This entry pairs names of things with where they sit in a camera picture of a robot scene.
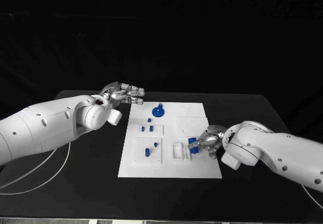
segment black background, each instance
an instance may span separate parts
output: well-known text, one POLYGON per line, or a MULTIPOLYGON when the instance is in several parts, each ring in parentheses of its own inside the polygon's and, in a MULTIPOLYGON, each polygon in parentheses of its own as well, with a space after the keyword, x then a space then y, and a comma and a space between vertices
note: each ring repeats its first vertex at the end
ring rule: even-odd
POLYGON ((0 118, 62 90, 264 95, 321 139, 317 0, 10 1, 0 6, 0 118))

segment blue object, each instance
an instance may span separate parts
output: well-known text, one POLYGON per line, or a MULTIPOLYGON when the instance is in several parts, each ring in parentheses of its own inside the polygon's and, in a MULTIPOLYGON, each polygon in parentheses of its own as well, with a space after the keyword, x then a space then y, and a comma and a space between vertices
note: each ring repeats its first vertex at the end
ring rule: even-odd
POLYGON ((145 150, 144 150, 144 155, 145 155, 145 157, 150 156, 150 149, 148 148, 145 148, 145 150))
POLYGON ((163 104, 158 104, 158 107, 153 108, 153 116, 160 118, 164 114, 163 104))
MULTIPOLYGON (((196 138, 190 138, 189 139, 189 144, 193 143, 196 141, 196 138)), ((196 154, 199 153, 199 148, 194 147, 194 148, 190 148, 190 154, 196 154)))

